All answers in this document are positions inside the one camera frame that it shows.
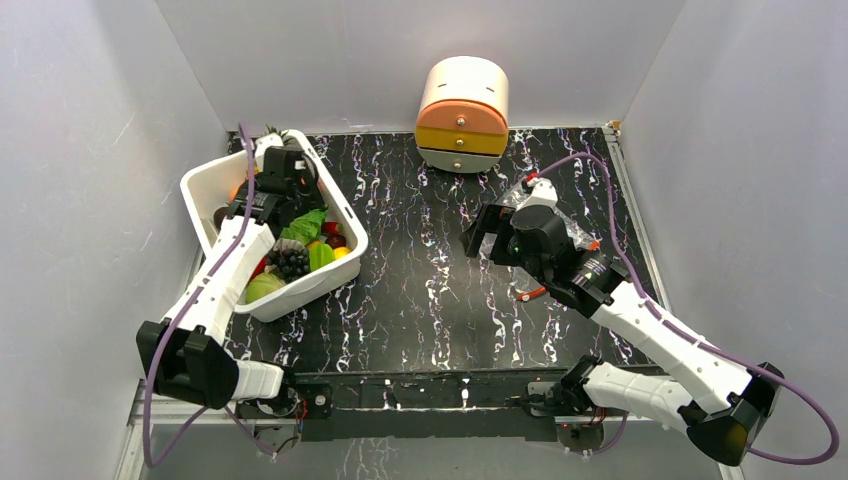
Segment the yellow fruit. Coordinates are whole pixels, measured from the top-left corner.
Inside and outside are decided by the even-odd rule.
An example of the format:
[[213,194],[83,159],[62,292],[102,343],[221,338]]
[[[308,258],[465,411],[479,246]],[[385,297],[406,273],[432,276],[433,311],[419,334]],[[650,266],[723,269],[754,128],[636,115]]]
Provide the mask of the yellow fruit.
[[350,253],[350,249],[347,247],[339,247],[333,250],[333,255],[335,255],[336,260],[344,257],[345,255]]

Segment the black marble surface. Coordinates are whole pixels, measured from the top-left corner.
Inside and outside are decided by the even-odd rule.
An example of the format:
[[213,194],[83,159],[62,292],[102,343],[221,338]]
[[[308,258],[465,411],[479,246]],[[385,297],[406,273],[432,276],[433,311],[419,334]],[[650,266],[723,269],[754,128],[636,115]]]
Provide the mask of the black marble surface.
[[[600,128],[512,131],[499,164],[460,175],[427,167],[412,134],[310,137],[369,234],[359,277],[271,323],[234,316],[235,358],[297,372],[568,367],[581,355],[649,363],[619,336],[548,297],[517,303],[511,272],[462,254],[460,232],[478,207],[570,153],[608,162]],[[585,162],[553,177],[559,208],[613,255],[600,173]],[[625,199],[615,182],[621,243],[653,294]]]

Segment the orange drawer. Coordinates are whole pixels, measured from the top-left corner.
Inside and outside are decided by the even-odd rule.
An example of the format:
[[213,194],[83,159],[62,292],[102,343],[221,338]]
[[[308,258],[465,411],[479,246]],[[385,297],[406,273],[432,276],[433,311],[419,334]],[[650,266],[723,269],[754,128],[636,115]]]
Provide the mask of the orange drawer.
[[415,143],[419,147],[454,152],[501,155],[508,139],[507,132],[478,133],[422,126],[415,129]]
[[441,100],[428,105],[418,114],[415,125],[496,135],[506,135],[508,130],[497,110],[466,100]]

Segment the white robotic arm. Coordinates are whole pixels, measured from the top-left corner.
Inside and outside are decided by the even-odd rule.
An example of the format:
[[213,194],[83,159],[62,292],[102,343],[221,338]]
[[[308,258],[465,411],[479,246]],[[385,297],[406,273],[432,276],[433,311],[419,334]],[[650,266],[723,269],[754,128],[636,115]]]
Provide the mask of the white robotic arm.
[[[621,265],[597,250],[575,247],[554,211],[557,195],[549,180],[531,179],[523,189],[519,201],[507,202],[513,206],[481,208],[462,236],[466,255],[476,256],[483,237],[495,234],[490,261],[522,268],[539,290],[621,335],[672,377],[635,374],[586,356],[544,396],[528,393],[524,405],[534,413],[581,414],[597,407],[631,412],[685,432],[713,459],[738,465],[770,416],[779,386],[698,348],[706,340],[651,305],[658,320]],[[699,341],[688,342],[666,322]]]
[[[239,245],[226,256],[215,274],[210,275],[213,266],[225,257],[243,222],[244,218],[238,215],[224,219],[209,258],[185,294],[162,321],[145,322],[139,330],[136,340],[145,369],[149,370],[153,351],[168,322],[176,318],[187,302],[194,302],[177,326],[157,372],[157,393],[211,408],[222,408],[230,400],[270,399],[279,394],[283,383],[280,366],[236,360],[223,349],[236,302],[256,265],[275,241],[267,224],[248,219]],[[202,291],[195,298],[192,292],[198,287]]]

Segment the white plastic basket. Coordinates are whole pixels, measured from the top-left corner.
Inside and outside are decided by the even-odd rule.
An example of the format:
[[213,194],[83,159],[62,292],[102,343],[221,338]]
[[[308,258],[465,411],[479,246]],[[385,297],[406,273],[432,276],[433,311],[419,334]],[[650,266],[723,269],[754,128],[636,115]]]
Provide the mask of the white plastic basket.
[[[315,149],[306,136],[297,130],[288,130],[285,138],[272,134],[256,141],[256,162],[261,169],[264,166],[265,150],[271,145],[283,145],[297,141],[318,172],[318,188],[329,207],[327,220],[342,225],[343,234],[351,253],[333,263],[305,275],[274,293],[259,300],[245,304],[244,293],[236,305],[237,313],[249,313],[262,322],[276,320],[295,309],[306,305],[316,298],[330,292],[359,275],[359,257],[368,246],[368,237],[359,219],[353,214],[347,200],[342,196],[330,172],[324,167]],[[233,187],[244,181],[247,171],[247,153],[242,151],[224,158],[213,160],[190,170],[183,176],[180,189],[188,207],[188,213],[203,253],[207,256],[218,237],[218,230],[212,220],[215,210],[226,206]]]

